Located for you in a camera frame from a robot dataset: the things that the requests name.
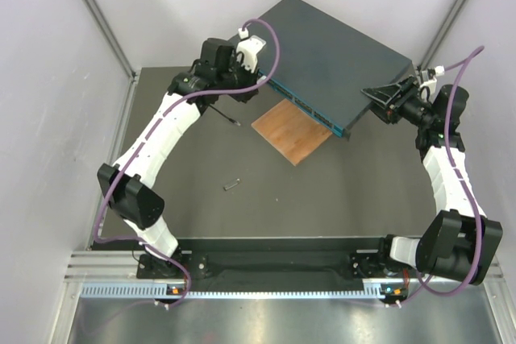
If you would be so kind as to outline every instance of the white robotic arm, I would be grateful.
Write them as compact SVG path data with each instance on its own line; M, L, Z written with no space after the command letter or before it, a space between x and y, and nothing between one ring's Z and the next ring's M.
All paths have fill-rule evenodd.
M472 202L463 188L465 184L472 193L464 166L465 148L460 133L456 132L469 95L458 87L451 102L448 137L456 165L452 167L444 144L444 124L452 86L443 86L435 100L429 100L429 84L434 84L436 75L442 73L442 69L429 69L422 83L415 77L408 77L397 84L364 89L363 92L374 102L371 110L382 121L397 123L404 118L418 128L416 148L431 179L437 211L421 238L388 235L382 241L383 251L379 254L382 264L389 271L398 271L401 263L421 273L462 281L472 266L477 232ZM430 91L427 90L427 97L423 98L424 87L421 85L425 83ZM481 258L471 281L471 284L479 284L494 257L502 230L499 222L486 218L475 197L472 200L482 222Z
M195 97L192 101L180 103L173 110L169 108L196 91L243 89L256 84L257 55L265 42L255 35L249 38L245 29L239 29L239 36L241 40L236 48L222 39L205 41L201 58L194 61L188 72L174 77L158 111L135 143L112 166L103 164L98 171L98 179L106 195L114 176L128 164L110 199L110 207L147 245L167 257L174 254L178 243L161 215L164 202L152 191L152 187L181 136L201 117L208 105L217 101L218 96ZM235 99L246 102L256 93L242 93ZM161 258L152 251L149 253Z

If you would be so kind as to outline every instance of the small wooden plank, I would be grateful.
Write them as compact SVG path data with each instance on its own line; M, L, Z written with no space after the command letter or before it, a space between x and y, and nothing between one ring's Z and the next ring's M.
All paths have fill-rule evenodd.
M293 165L301 163L331 136L328 128L288 100L274 106L252 127Z

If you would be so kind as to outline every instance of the white cable connector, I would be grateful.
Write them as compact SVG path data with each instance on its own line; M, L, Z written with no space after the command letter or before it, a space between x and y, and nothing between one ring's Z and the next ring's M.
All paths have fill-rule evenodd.
M240 40L249 38L249 30L247 28L239 28Z
M428 77L428 70L430 70L430 69L422 70L420 72L419 88L421 89L421 88L427 87L430 90L430 95L428 96L428 97L430 97L437 90L437 77L441 77L444 74L444 66L436 66L434 68L435 75L432 78Z
M435 66L435 76L441 77L444 75L444 66Z

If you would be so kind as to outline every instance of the purple cable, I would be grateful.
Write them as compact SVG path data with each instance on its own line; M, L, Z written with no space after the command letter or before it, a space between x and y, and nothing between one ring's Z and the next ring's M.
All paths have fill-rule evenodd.
M457 175L457 178L459 179L460 185L462 186L462 189L464 190L464 193L466 194L466 197L468 197L469 203L471 204L473 214L475 215L475 227L476 227L476 239L475 239L475 252L473 254L473 260L471 267L468 271L468 274L465 276L463 281L460 283L460 285L449 291L449 292L438 292L434 289L432 289L430 286L428 286L426 283L423 283L421 275L418 274L418 280L421 284L422 288L425 288L427 291L429 291L432 294L435 294L436 296L455 296L462 292L466 287L469 285L470 281L474 277L476 273L476 267L478 266L478 262L481 258L481 249L482 249L482 218L480 211L478 210L478 206L476 205L475 197L473 196L472 192L469 190L468 185L464 181L464 177L462 176L462 173L460 173L460 170L457 168L457 164L455 163L455 160L453 159L452 150L450 148L450 121L452 118L452 105L453 105L453 99L455 98L456 90L459 86L460 79L462 78L464 72L466 71L466 68L470 64L473 58L475 58L478 54L480 54L484 50L484 46L480 46L473 50L473 52L469 55L468 58L465 60L462 60L461 62L458 62L457 64L453 64L452 66L448 66L445 69L449 70L450 68L456 68L457 66L461 66L459 73L457 74L457 77L455 79L455 82L453 83L453 86L451 88L450 97L448 99L448 105L446 108L446 118L444 120L444 144L446 146L446 153L448 155L448 160L450 161L450 165L455 171L455 174Z
M273 66L271 67L271 70L270 70L270 72L268 72L268 75L265 77L265 79L263 79L262 81L259 81L258 83L256 83L256 85L249 86L249 87L243 88L243 89L236 89L236 90L233 90L233 89L226 89L226 90L203 90L201 92L194 92L194 93L188 94L188 95L180 98L179 100L175 101L163 113L163 117L166 117L176 106L178 106L182 102L185 102L186 100L189 100L190 98L207 96L207 95L214 95L214 94L216 94L216 95L223 95L223 94L247 93L247 92L251 92L253 90L256 90L256 89L260 88L261 86L265 85L272 78L272 76L276 72L278 63L280 61L280 54L281 54L280 53L280 42L279 42L279 40L277 38L277 34L274 31L273 27L270 24L268 24L267 22L265 22L264 20L262 20L262 19L249 19L246 23L243 24L243 28L246 28L247 26L249 26L252 23L260 23L260 24L263 24L265 27L267 27L267 29L271 33L271 36L273 37L274 46L275 46L275 49L276 49L276 57L274 59ZM161 119L156 121L154 126L152 126L152 128L149 130L149 132L144 137L146 141L152 136L152 134L154 133L156 128L162 123L162 121L163 121L163 119L161 118ZM144 244L145 248L148 251L151 251L155 255L160 256L162 259L165 259L165 260L169 261L172 265L178 267L185 274L185 277L186 277L186 289L183 292L183 294L181 295L181 297L176 302L174 302L173 304L170 305L171 307L175 307L175 306L178 306L179 304L181 304L185 300L186 295L189 293L190 288L191 288L191 284L192 284L191 276L190 276L190 274L188 273L188 271L186 270L186 268L183 265L178 263L175 259L172 259L170 257L167 257L167 256L161 254L157 249L155 249L152 246L149 246L142 238L138 238L138 237L135 237L133 235L125 235L125 236L118 236L118 237L111 237L111 238L102 238L99 235L100 225L102 224L102 220L104 219L104 216L106 215L107 206L109 205L109 200L113 196L113 192L116 189L116 186L118 185L120 180L122 179L125 171L129 168L131 163L138 157L138 154L141 152L141 150L143 149L144 145L145 145L145 142L142 142L142 143L140 143L138 145L138 147L136 147L134 153L131 155L131 157L129 158L127 163L119 171L119 173L117 174L117 176L115 177L115 179L111 183L109 189L107 190L106 195L102 199L102 203L100 204L100 207L99 207L98 212L97 212L97 216L95 218L95 223L94 223L94 241L96 243L108 243L108 242L113 242L113 241L135 240L135 241L138 241L138 242ZM97 328L93 333L88 333L88 334L96 334L101 329L105 328L116 317L118 317L120 314L122 314L126 310L132 308L133 306L141 305L141 304L146 304L146 303L151 303L151 302L154 302L154 301L139 300L139 301L136 301L133 304L129 304L128 306L126 306L125 308L121 309L120 311L115 313L113 316L111 316L107 321L102 323L102 325L99 328Z

